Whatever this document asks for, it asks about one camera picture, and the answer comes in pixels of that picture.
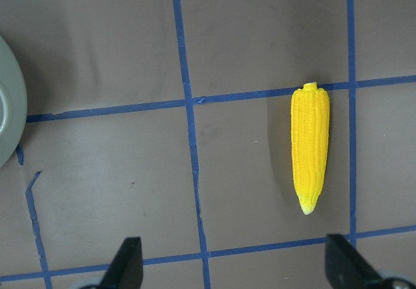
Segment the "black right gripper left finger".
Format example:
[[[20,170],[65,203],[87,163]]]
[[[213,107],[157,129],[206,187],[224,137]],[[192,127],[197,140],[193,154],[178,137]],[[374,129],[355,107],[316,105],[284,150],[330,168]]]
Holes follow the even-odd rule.
[[[101,287],[140,288],[143,278],[141,238],[126,238],[104,274]]]

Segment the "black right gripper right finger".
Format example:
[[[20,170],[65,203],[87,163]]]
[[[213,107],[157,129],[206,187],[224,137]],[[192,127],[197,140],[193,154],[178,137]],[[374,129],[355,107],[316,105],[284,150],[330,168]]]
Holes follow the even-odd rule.
[[[380,274],[341,234],[327,234],[325,275],[332,288],[379,288]]]

